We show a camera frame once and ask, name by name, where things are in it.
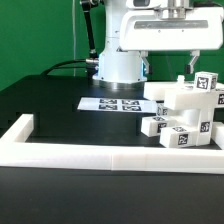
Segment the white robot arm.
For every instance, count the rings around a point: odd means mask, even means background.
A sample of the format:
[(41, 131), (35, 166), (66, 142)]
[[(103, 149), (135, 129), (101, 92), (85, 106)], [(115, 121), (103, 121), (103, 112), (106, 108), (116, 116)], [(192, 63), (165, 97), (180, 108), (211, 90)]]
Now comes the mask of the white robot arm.
[(217, 50), (223, 44), (223, 6), (190, 0), (104, 0), (104, 4), (105, 48), (93, 76), (100, 86), (143, 86), (152, 51), (188, 51), (191, 74), (202, 50)]

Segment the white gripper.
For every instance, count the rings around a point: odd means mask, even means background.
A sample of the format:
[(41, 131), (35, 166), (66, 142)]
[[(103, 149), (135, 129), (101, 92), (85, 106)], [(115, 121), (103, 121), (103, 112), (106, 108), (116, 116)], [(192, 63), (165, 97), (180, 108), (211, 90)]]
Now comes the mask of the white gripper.
[(151, 0), (136, 6), (127, 0), (119, 44), (126, 51), (140, 51), (145, 74), (152, 74), (148, 51), (187, 51), (191, 59), (185, 72), (192, 74), (199, 50), (216, 50), (223, 44), (223, 7), (169, 6), (165, 0)]

